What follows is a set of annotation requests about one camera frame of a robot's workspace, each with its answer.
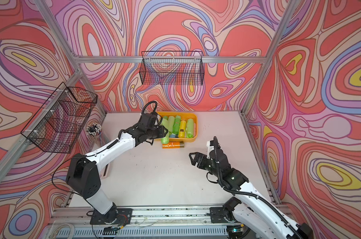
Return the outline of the green roll with label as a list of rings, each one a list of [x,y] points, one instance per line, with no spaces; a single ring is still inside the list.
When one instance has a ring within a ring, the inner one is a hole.
[[[174,125],[173,125],[173,134],[175,134],[175,135],[179,134],[180,122],[181,122],[181,116],[176,115]]]

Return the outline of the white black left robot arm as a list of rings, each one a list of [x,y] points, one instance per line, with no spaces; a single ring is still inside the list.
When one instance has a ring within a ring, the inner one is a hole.
[[[118,137],[101,148],[85,155],[76,154],[71,160],[66,184],[78,193],[106,224],[117,222],[117,206],[101,188],[101,171],[123,153],[155,139],[164,138],[168,130],[156,111],[142,113],[137,123],[122,129]]]

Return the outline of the green yellow trash bag roll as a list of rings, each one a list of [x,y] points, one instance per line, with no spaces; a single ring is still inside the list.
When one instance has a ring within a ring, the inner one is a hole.
[[[181,120],[179,133],[178,133],[178,138],[184,138],[185,137],[185,130],[186,130],[186,121]]]

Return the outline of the light green roll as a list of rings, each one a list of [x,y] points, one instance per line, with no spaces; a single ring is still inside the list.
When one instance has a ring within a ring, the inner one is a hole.
[[[162,117],[162,122],[161,125],[164,127],[165,129],[165,136],[161,139],[162,144],[168,144],[169,143],[169,121],[168,121],[168,117],[164,116]]]
[[[186,123],[186,138],[193,138],[194,137],[194,120],[188,119]]]
[[[169,116],[168,117],[168,127],[167,127],[167,129],[169,130],[169,134],[173,134],[174,123],[175,123],[175,117]]]

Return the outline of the orange plastic storage box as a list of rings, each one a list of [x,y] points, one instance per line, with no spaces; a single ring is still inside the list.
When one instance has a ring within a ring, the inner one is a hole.
[[[162,144],[183,141],[194,142],[198,135],[198,120],[193,113],[186,112],[158,112],[163,118],[160,125],[168,130],[166,136],[161,139]]]

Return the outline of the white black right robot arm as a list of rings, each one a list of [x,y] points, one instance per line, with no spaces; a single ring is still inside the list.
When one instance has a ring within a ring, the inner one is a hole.
[[[208,154],[189,154],[193,166],[217,177],[218,184],[232,197],[225,202],[222,213],[229,222],[240,222],[264,239],[312,239],[313,229],[286,216],[253,186],[239,170],[231,167],[221,149]]]

